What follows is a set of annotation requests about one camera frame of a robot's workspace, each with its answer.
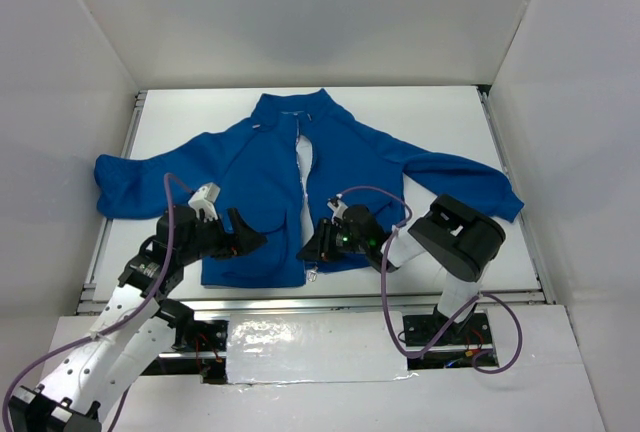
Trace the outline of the silver zipper slider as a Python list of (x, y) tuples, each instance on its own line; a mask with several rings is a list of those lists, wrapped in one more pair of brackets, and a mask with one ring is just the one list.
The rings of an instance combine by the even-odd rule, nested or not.
[(317, 280), (317, 277), (318, 277), (318, 264), (317, 263), (309, 264), (307, 267), (307, 281), (315, 282)]

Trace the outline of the blue zip jacket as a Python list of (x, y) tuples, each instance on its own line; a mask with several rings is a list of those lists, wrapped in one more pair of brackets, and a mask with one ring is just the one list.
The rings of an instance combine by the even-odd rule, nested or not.
[(205, 286), (299, 287), (306, 281), (302, 217), (323, 218), (328, 199), (346, 192), (383, 227), (404, 217), (404, 182), (447, 194), (493, 217), (513, 221), (522, 209), (507, 177), (482, 163), (432, 152), (359, 122), (326, 91), (260, 97), (250, 116), (217, 133), (204, 132), (144, 160), (98, 157), (98, 210), (111, 219), (152, 219), (167, 205), (163, 179), (187, 188), (216, 184), (217, 204), (237, 209), (266, 237), (257, 251), (230, 260), (205, 259)]

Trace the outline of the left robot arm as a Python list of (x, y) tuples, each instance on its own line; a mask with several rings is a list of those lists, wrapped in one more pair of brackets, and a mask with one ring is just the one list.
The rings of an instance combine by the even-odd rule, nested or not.
[(267, 242), (235, 208), (221, 219), (187, 206), (171, 206), (156, 232), (140, 246), (118, 278), (111, 299), (85, 335), (44, 355), (62, 363), (36, 387), (20, 372), (3, 399), (8, 431), (100, 431), (102, 417), (122, 408), (127, 392), (165, 350), (198, 344), (202, 326), (193, 310), (170, 298), (187, 266), (210, 257), (246, 256)]

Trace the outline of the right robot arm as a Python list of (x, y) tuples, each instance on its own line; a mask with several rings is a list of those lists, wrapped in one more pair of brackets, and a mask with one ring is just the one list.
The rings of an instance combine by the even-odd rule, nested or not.
[(360, 255), (376, 270), (388, 272), (422, 255), (431, 256), (447, 276), (433, 316), (437, 336), (446, 343), (459, 342), (470, 330), (485, 269), (506, 239), (501, 225), (492, 218), (443, 194), (428, 212), (407, 228), (383, 228), (373, 209), (329, 200), (329, 218), (319, 220), (315, 231), (299, 250), (306, 262), (337, 264), (349, 255)]

